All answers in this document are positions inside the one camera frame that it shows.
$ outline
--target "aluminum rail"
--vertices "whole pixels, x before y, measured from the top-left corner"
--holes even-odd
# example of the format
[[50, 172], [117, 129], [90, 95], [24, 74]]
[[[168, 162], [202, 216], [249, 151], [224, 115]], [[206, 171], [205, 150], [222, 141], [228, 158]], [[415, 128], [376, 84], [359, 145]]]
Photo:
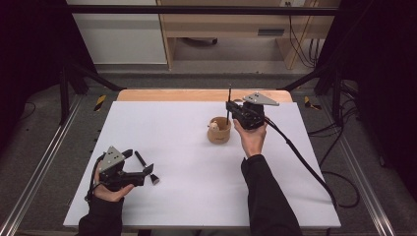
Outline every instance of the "aluminum rail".
[[338, 16], [355, 11], [338, 8], [248, 6], [141, 6], [141, 5], [43, 5], [43, 10], [75, 14], [191, 14], [191, 15], [287, 15]]
[[12, 212], [9, 214], [7, 219], [3, 222], [3, 225], [0, 227], [0, 236], [13, 236], [15, 235], [18, 227], [27, 212], [30, 203], [32, 202], [37, 190], [40, 187], [40, 184], [43, 178], [46, 175], [46, 172], [49, 169], [50, 164], [52, 163], [56, 152], [61, 146], [79, 108], [83, 97], [81, 95], [76, 95], [72, 107], [71, 114], [68, 117], [66, 123], [59, 126], [52, 141], [50, 142], [48, 148], [46, 149], [42, 159], [34, 170], [28, 184], [26, 185], [24, 191], [22, 192], [18, 202], [15, 204]]
[[[328, 116], [328, 119], [332, 121], [330, 115], [328, 101], [319, 97], [321, 104], [324, 105], [325, 113]], [[352, 174], [352, 178], [355, 181], [358, 190], [360, 192], [362, 201], [368, 209], [368, 213], [371, 215], [372, 220], [374, 221], [375, 227], [378, 230], [378, 233], [381, 236], [395, 236], [395, 231], [392, 228], [392, 225], [389, 222], [389, 219], [378, 200], [377, 195], [375, 194], [372, 184], [369, 182], [364, 171], [362, 170], [356, 156], [349, 145], [346, 137], [342, 134], [340, 139], [340, 149], [344, 153], [344, 159], [346, 164]]]

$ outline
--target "white table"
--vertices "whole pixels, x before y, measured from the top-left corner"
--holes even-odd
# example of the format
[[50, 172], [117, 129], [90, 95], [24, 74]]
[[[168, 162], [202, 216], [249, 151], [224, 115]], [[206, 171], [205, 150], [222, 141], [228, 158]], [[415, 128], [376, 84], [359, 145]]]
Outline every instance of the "white table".
[[[320, 175], [296, 103], [266, 106], [266, 115], [287, 135]], [[115, 146], [137, 150], [160, 178], [126, 198], [123, 222], [136, 228], [221, 228], [249, 225], [248, 190], [240, 171], [244, 152], [232, 129], [227, 144], [207, 139], [212, 117], [225, 116], [224, 102], [115, 101], [109, 111], [85, 175], [71, 204], [65, 226], [78, 227], [88, 213], [84, 196], [95, 160]], [[325, 189], [302, 165], [284, 139], [271, 127], [264, 155], [302, 228], [339, 227], [338, 216]], [[142, 171], [134, 157], [124, 170]]]

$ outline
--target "black cable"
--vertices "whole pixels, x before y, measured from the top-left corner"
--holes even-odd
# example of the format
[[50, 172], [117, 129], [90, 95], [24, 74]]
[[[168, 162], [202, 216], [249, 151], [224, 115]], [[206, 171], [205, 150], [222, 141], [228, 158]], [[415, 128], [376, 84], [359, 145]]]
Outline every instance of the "black cable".
[[346, 105], [348, 102], [354, 102], [355, 103], [355, 99], [348, 99], [348, 100], [345, 100], [342, 104], [341, 104], [341, 106], [340, 107], [344, 107], [344, 105]]
[[316, 53], [314, 55], [314, 61], [316, 63], [315, 67], [317, 66], [317, 62], [319, 61], [319, 46], [320, 46], [320, 39], [317, 38], [317, 41], [316, 41]]
[[294, 37], [295, 37], [295, 40], [296, 40], [296, 41], [297, 41], [297, 43], [298, 43], [298, 46], [299, 46], [299, 48], [300, 48], [300, 51], [301, 51], [301, 53], [303, 54], [304, 59], [305, 59], [306, 61], [308, 61], [308, 60], [307, 60], [306, 55], [304, 54], [303, 48], [301, 47], [301, 44], [300, 44], [300, 42], [298, 41], [297, 35], [295, 35], [295, 32], [294, 32], [294, 30], [293, 30], [293, 28], [292, 28], [292, 21], [291, 21], [291, 16], [290, 16], [290, 15], [288, 16], [288, 19], [289, 19], [289, 42], [291, 43], [292, 48], [294, 48], [295, 52], [297, 53], [298, 57], [300, 58], [301, 62], [303, 63], [303, 65], [304, 65], [305, 67], [308, 67], [308, 68], [314, 68], [314, 67], [312, 67], [311, 63], [310, 63], [310, 66], [306, 65], [306, 63], [304, 62], [304, 60], [303, 60], [303, 58], [301, 57], [300, 53], [298, 52], [297, 48], [294, 46], [294, 43], [292, 43], [291, 34], [292, 34], [292, 33], [294, 33]]
[[343, 208], [354, 208], [357, 207], [359, 205], [359, 201], [360, 201], [360, 195], [359, 195], [359, 190], [358, 188], [355, 186], [355, 184], [352, 183], [352, 181], [350, 181], [349, 179], [347, 179], [346, 177], [344, 177], [343, 175], [334, 173], [334, 172], [330, 172], [330, 171], [322, 171], [323, 174], [329, 174], [329, 175], [334, 175], [339, 177], [340, 179], [346, 181], [347, 183], [349, 183], [352, 188], [355, 190], [355, 194], [356, 194], [356, 200], [355, 203], [353, 203], [352, 205], [341, 205], [339, 204], [339, 207], [343, 207]]
[[350, 117], [352, 116], [352, 115], [355, 115], [355, 114], [357, 114], [358, 113], [358, 109], [357, 108], [351, 108], [349, 111], [350, 111], [350, 114], [345, 114], [345, 116], [347, 115], [347, 118], [346, 118], [346, 121], [344, 122], [344, 125], [345, 124], [347, 124], [347, 121], [350, 119]]
[[105, 154], [101, 155], [97, 161], [94, 164], [94, 168], [92, 169], [92, 173], [91, 173], [91, 178], [89, 179], [89, 190], [87, 191], [87, 195], [85, 197], [85, 200], [87, 201], [87, 203], [89, 203], [92, 199], [92, 192], [94, 191], [94, 189], [96, 187], [98, 187], [98, 185], [100, 185], [100, 183], [97, 183], [97, 185], [94, 185], [94, 177], [95, 177], [95, 170], [97, 169], [97, 166], [99, 164], [99, 162], [104, 158]]
[[31, 105], [33, 105], [33, 110], [32, 110], [32, 111], [31, 111], [28, 115], [26, 115], [26, 116], [22, 117], [22, 118], [21, 118], [21, 119], [19, 119], [19, 120], [25, 120], [26, 118], [30, 117], [30, 116], [34, 113], [34, 110], [36, 110], [36, 105], [35, 105], [33, 102], [27, 101], [27, 102], [26, 102], [26, 104], [31, 104]]
[[325, 160], [328, 158], [328, 155], [330, 154], [331, 150], [336, 145], [337, 141], [340, 139], [341, 135], [343, 134], [343, 126], [340, 127], [340, 133], [338, 134], [337, 138], [333, 141], [331, 146], [328, 148], [328, 151], [323, 156], [322, 160], [319, 162], [319, 166], [322, 167], [323, 163], [325, 163]]
[[336, 125], [336, 123], [332, 123], [332, 124], [330, 124], [330, 125], [328, 125], [328, 126], [326, 126], [326, 127], [324, 127], [324, 128], [321, 128], [320, 130], [317, 130], [317, 131], [311, 131], [311, 132], [308, 132], [307, 134], [308, 134], [309, 136], [311, 136], [311, 135], [316, 135], [316, 134], [318, 134], [318, 133], [320, 133], [320, 132], [323, 132], [323, 131], [326, 131], [326, 130], [329, 130], [329, 129], [334, 128], [334, 127], [335, 127], [335, 125]]
[[313, 138], [328, 138], [328, 137], [331, 137], [331, 136], [333, 136], [333, 135], [335, 135], [335, 134], [338, 134], [340, 132], [340, 130], [337, 130], [337, 131], [334, 131], [333, 133], [331, 133], [331, 134], [328, 134], [328, 135], [311, 135], [311, 136], [309, 136], [309, 137], [313, 137]]
[[285, 139], [285, 142], [291, 147], [291, 149], [294, 151], [295, 155], [298, 157], [301, 163], [303, 163], [303, 165], [307, 168], [307, 170], [309, 170], [309, 172], [316, 178], [316, 180], [319, 181], [319, 183], [325, 188], [325, 190], [330, 195], [331, 202], [334, 208], [337, 208], [337, 202], [334, 197], [334, 194], [331, 191], [331, 189], [328, 187], [326, 182], [313, 170], [313, 168], [307, 163], [307, 161], [300, 154], [297, 147], [295, 147], [295, 145], [292, 144], [292, 142], [278, 129], [278, 127], [271, 120], [269, 120], [268, 117], [265, 117], [265, 120], [273, 129], [275, 129]]
[[318, 55], [319, 55], [319, 43], [320, 43], [320, 39], [316, 38], [316, 50], [315, 50], [315, 54], [314, 56], [312, 56], [312, 50], [313, 50], [313, 42], [314, 42], [314, 38], [312, 38], [310, 40], [310, 46], [309, 46], [309, 58], [310, 58], [310, 62], [313, 64], [313, 67], [316, 68], [317, 65], [317, 61], [318, 61]]

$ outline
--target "gray floor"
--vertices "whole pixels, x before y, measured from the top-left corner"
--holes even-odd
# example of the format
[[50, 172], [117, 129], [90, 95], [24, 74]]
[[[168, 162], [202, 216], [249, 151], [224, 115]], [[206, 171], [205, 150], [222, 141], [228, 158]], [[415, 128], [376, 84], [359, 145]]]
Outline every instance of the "gray floor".
[[[180, 41], [179, 49], [183, 50], [177, 51], [174, 64], [177, 67], [171, 72], [157, 67], [137, 67], [138, 71], [134, 73], [105, 68], [107, 71], [104, 70], [105, 73], [102, 75], [109, 81], [128, 88], [218, 89], [227, 88], [231, 83], [235, 88], [276, 89], [297, 80], [310, 70], [301, 66], [290, 72], [284, 70], [281, 58], [276, 56], [276, 53], [269, 53], [270, 50], [277, 52], [277, 47], [268, 40], [240, 41], [239, 45], [246, 45], [245, 48], [251, 49], [247, 51], [245, 48], [230, 49], [231, 40], [220, 39], [216, 46], [206, 45], [203, 42], [190, 44], [187, 41]], [[74, 100], [78, 97], [82, 99], [80, 109], [20, 222], [17, 235], [35, 235], [29, 230], [53, 231], [50, 235], [60, 235], [61, 233], [57, 231], [74, 232], [73, 229], [62, 226], [69, 208], [68, 204], [77, 191], [90, 152], [94, 149], [94, 140], [99, 136], [111, 101], [117, 97], [117, 92], [103, 88], [90, 80], [88, 82], [90, 90], [87, 95], [71, 95]], [[318, 130], [331, 123], [324, 109], [316, 110], [304, 106], [305, 95], [310, 97], [313, 104], [328, 106], [330, 101], [328, 96], [316, 97], [312, 93], [311, 88], [314, 83], [315, 81], [312, 81], [292, 92], [308, 131]], [[102, 108], [100, 111], [93, 111], [98, 97], [102, 94], [107, 95]], [[8, 148], [1, 153], [0, 189], [3, 193], [0, 199], [1, 221], [4, 221], [12, 211], [58, 129], [60, 118], [58, 87], [33, 95], [30, 102], [35, 104], [36, 109], [30, 115], [33, 106], [27, 105], [23, 117], [27, 115], [29, 117], [19, 122]], [[353, 106], [353, 102], [348, 102], [345, 110]], [[395, 234], [417, 235], [417, 204], [409, 196], [395, 171], [380, 167], [378, 154], [369, 141], [360, 119], [356, 119], [355, 116], [349, 118], [344, 137], [368, 178]], [[311, 138], [318, 160], [324, 156], [334, 139], [335, 135]], [[323, 170], [354, 179], [341, 144], [338, 143], [331, 151]], [[345, 182], [332, 176], [326, 175], [325, 178], [341, 204], [350, 204], [354, 201], [353, 190]], [[331, 230], [331, 235], [389, 235], [381, 234], [377, 230], [370, 212], [370, 207], [363, 199], [355, 208], [339, 208], [337, 213], [342, 226]], [[316, 231], [306, 233], [306, 235], [316, 234]]]

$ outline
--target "cable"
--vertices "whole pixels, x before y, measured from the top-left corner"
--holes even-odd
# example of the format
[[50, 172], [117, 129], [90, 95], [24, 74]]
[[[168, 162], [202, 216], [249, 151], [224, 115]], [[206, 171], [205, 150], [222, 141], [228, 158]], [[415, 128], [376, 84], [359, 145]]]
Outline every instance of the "cable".
[[318, 55], [319, 55], [319, 44], [320, 44], [320, 39], [316, 38], [316, 51], [314, 54], [314, 57], [312, 56], [312, 50], [313, 50], [313, 42], [314, 39], [312, 38], [310, 40], [310, 46], [309, 46], [309, 58], [310, 58], [310, 62], [313, 64], [313, 67], [316, 68], [317, 65], [317, 61], [318, 61]]
[[308, 132], [307, 134], [308, 134], [309, 136], [316, 135], [316, 134], [318, 134], [318, 133], [320, 133], [320, 132], [323, 132], [323, 131], [326, 131], [326, 130], [332, 129], [332, 128], [334, 128], [335, 126], [336, 126], [336, 123], [332, 123], [332, 124], [330, 124], [330, 125], [328, 125], [328, 126], [326, 126], [326, 127], [324, 127], [324, 128], [321, 128], [320, 130], [317, 130], [317, 131], [312, 131], [312, 132]]
[[310, 171], [310, 173], [316, 178], [317, 181], [325, 188], [325, 190], [328, 192], [331, 198], [331, 202], [334, 206], [334, 208], [337, 208], [337, 202], [333, 195], [333, 192], [328, 187], [328, 185], [325, 183], [325, 181], [313, 170], [313, 168], [307, 163], [307, 161], [303, 158], [303, 156], [298, 151], [297, 147], [292, 144], [292, 142], [278, 129], [278, 127], [269, 120], [268, 117], [265, 117], [265, 121], [273, 128], [275, 129], [286, 141], [286, 143], [291, 147], [291, 149], [294, 151], [295, 155], [298, 157], [298, 159], [303, 163], [303, 165], [307, 168], [307, 170]]
[[343, 108], [344, 107], [344, 105], [346, 105], [348, 102], [351, 102], [351, 101], [353, 101], [354, 103], [355, 103], [355, 99], [348, 99], [348, 100], [345, 100], [342, 104], [341, 104], [341, 108]]
[[334, 176], [337, 176], [337, 177], [339, 177], [340, 179], [342, 179], [342, 180], [346, 181], [347, 183], [349, 183], [349, 184], [352, 186], [352, 188], [354, 189], [355, 194], [356, 194], [356, 200], [355, 200], [355, 203], [353, 203], [352, 205], [338, 205], [339, 207], [343, 207], [343, 208], [354, 208], [354, 207], [357, 207], [357, 206], [359, 205], [359, 201], [360, 201], [359, 190], [358, 190], [358, 188], [355, 186], [355, 184], [353, 184], [353, 183], [352, 183], [352, 181], [350, 181], [349, 179], [347, 179], [347, 178], [346, 178], [346, 177], [344, 177], [343, 175], [340, 175], [340, 174], [337, 174], [337, 173], [334, 173], [334, 172], [330, 172], [330, 171], [324, 171], [324, 170], [322, 170], [322, 173], [323, 173], [323, 174], [329, 174], [329, 175], [334, 175]]
[[[286, 3], [285, 3], [285, 6], [287, 6], [287, 7], [291, 7], [291, 3], [290, 3], [290, 2], [286, 2]], [[290, 30], [290, 33], [289, 33], [289, 41], [290, 41], [290, 43], [291, 43], [292, 47], [294, 48], [295, 52], [297, 53], [298, 57], [300, 58], [300, 60], [301, 60], [301, 62], [303, 63], [303, 65], [304, 65], [304, 66], [306, 66], [306, 67], [308, 67], [308, 68], [315, 68], [315, 63], [312, 63], [312, 61], [311, 61], [311, 60], [308, 60], [308, 59], [307, 59], [306, 55], [304, 54], [304, 51], [303, 51], [302, 45], [301, 45], [300, 41], [298, 40], [297, 35], [296, 35], [296, 34], [295, 34], [295, 32], [294, 32], [294, 29], [293, 29], [293, 27], [292, 27], [291, 15], [288, 15], [288, 19], [289, 19], [289, 30]], [[294, 46], [294, 44], [292, 43], [291, 34], [293, 34], [293, 35], [294, 35], [294, 38], [295, 38], [295, 40], [296, 40], [296, 42], [297, 42], [297, 44], [298, 44], [298, 48], [300, 49], [301, 54], [302, 54], [302, 55], [303, 55], [303, 57], [304, 57], [304, 60], [306, 60], [306, 61], [308, 62], [308, 64], [310, 64], [310, 65], [306, 65], [306, 63], [304, 62], [304, 60], [303, 60], [303, 58], [301, 57], [300, 53], [298, 52], [297, 48], [296, 48], [296, 47]]]
[[347, 123], [347, 121], [350, 119], [350, 117], [351, 117], [352, 115], [355, 115], [355, 114], [357, 114], [357, 113], [358, 113], [358, 109], [357, 109], [357, 108], [351, 108], [351, 109], [349, 110], [349, 112], [345, 114], [345, 116], [347, 115], [347, 119], [346, 119], [346, 121], [344, 122], [344, 125]]
[[[353, 107], [353, 108], [350, 108], [347, 112], [346, 112], [346, 114], [344, 115], [344, 116], [346, 116], [346, 115], [349, 115], [349, 117], [350, 117], [350, 112], [352, 111], [352, 110], [354, 110], [354, 109], [356, 109], [355, 107]], [[341, 137], [341, 135], [343, 134], [343, 129], [344, 129], [344, 121], [342, 122], [342, 125], [341, 125], [341, 127], [340, 127], [340, 133], [339, 133], [339, 135], [337, 136], [337, 138], [333, 141], [333, 143], [331, 144], [331, 146], [328, 148], [328, 151], [326, 152], [326, 154], [324, 155], [324, 157], [322, 158], [322, 160], [320, 161], [320, 163], [319, 163], [319, 166], [320, 167], [322, 167], [322, 165], [323, 165], [323, 163], [325, 162], [325, 160], [328, 158], [328, 155], [330, 154], [330, 152], [331, 152], [331, 150], [334, 148], [334, 146], [336, 145], [336, 143], [337, 143], [337, 141], [340, 139], [340, 137]]]
[[94, 189], [96, 187], [98, 187], [98, 185], [100, 185], [99, 183], [94, 185], [94, 176], [95, 176], [95, 170], [97, 169], [97, 166], [99, 164], [99, 162], [104, 158], [105, 153], [103, 155], [101, 155], [94, 164], [94, 168], [92, 169], [92, 173], [91, 173], [91, 178], [89, 179], [89, 190], [87, 191], [87, 195], [84, 197], [84, 199], [86, 200], [87, 203], [91, 202], [92, 199], [92, 192], [94, 191]]
[[341, 130], [337, 130], [337, 131], [334, 131], [333, 133], [328, 134], [328, 135], [322, 135], [322, 136], [320, 136], [320, 135], [311, 135], [309, 137], [314, 137], [314, 138], [328, 138], [328, 137], [331, 137], [331, 136], [333, 136], [335, 134], [338, 134], [340, 131]]
[[300, 44], [300, 42], [298, 41], [297, 35], [295, 35], [295, 32], [294, 32], [294, 30], [293, 30], [293, 28], [292, 28], [291, 15], [289, 15], [289, 16], [288, 16], [288, 18], [289, 18], [289, 42], [291, 43], [292, 48], [294, 48], [295, 52], [297, 53], [298, 57], [300, 58], [301, 62], [303, 63], [303, 65], [304, 65], [305, 67], [308, 67], [308, 68], [314, 68], [314, 67], [312, 66], [311, 62], [309, 62], [309, 63], [310, 63], [310, 66], [309, 66], [309, 65], [306, 65], [306, 63], [304, 62], [304, 60], [303, 60], [303, 58], [301, 57], [300, 53], [298, 52], [297, 48], [295, 48], [294, 43], [292, 43], [291, 34], [292, 34], [292, 33], [294, 33], [294, 37], [295, 37], [295, 40], [296, 40], [296, 41], [297, 41], [297, 43], [298, 43], [298, 47], [300, 48], [300, 51], [301, 51], [301, 53], [303, 54], [304, 59], [305, 59], [306, 61], [308, 61], [308, 60], [307, 60], [306, 55], [304, 54], [303, 48], [301, 47], [301, 44]]

